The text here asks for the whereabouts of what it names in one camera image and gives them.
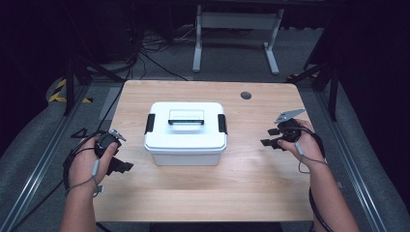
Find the white metal frame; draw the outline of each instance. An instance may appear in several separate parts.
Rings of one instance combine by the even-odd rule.
[[[276,14],[208,13],[202,12],[201,6],[198,5],[196,11],[196,45],[193,55],[193,72],[199,73],[201,69],[202,28],[236,28],[272,31],[271,39],[268,43],[264,43],[264,49],[272,74],[279,74],[273,46],[278,34],[282,15],[283,9],[278,10]]]

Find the white plastic box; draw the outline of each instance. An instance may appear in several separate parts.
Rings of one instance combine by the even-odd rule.
[[[218,165],[226,140],[219,103],[164,101],[151,107],[145,149],[157,165]]]

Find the hand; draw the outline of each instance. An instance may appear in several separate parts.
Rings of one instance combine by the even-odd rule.
[[[75,156],[72,166],[70,167],[71,187],[83,183],[92,177],[91,173],[94,167],[94,162],[98,158],[96,153],[94,152],[94,145],[97,140],[98,137],[92,137],[81,148],[79,148],[78,151],[81,152],[79,152]],[[95,177],[97,184],[99,184],[105,177],[109,163],[112,157],[114,156],[116,150],[117,144],[113,142],[107,147],[105,153],[100,158],[99,168]],[[96,189],[96,182],[89,181],[86,184],[79,186],[78,188],[73,188],[73,190],[87,189],[94,192],[94,190]]]
[[[299,126],[307,128],[314,132],[314,129],[309,122],[300,119],[296,119],[296,121],[298,122]],[[316,140],[312,136],[310,136],[310,134],[308,134],[305,131],[302,131],[301,137],[299,138],[298,142],[304,152],[304,158],[299,154],[298,150],[296,149],[295,143],[290,143],[283,139],[279,139],[278,145],[284,150],[291,152],[296,159],[301,161],[308,168],[312,168],[315,164],[322,165],[321,162],[325,162],[325,159],[323,158],[322,153],[320,152],[320,148],[317,145]]]

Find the wooden table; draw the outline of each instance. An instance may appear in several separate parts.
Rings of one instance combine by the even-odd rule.
[[[251,93],[250,100],[241,93]],[[219,102],[228,139],[217,166],[156,166],[144,148],[154,102]],[[117,158],[134,167],[112,173],[94,199],[97,221],[312,220],[309,175],[289,153],[262,146],[281,111],[304,107],[291,84],[128,81],[112,128],[128,141]],[[303,113],[297,118],[308,120]]]

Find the box lid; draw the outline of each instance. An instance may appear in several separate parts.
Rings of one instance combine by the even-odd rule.
[[[226,147],[223,107],[216,102],[163,101],[152,105],[145,131],[151,153],[217,153]]]

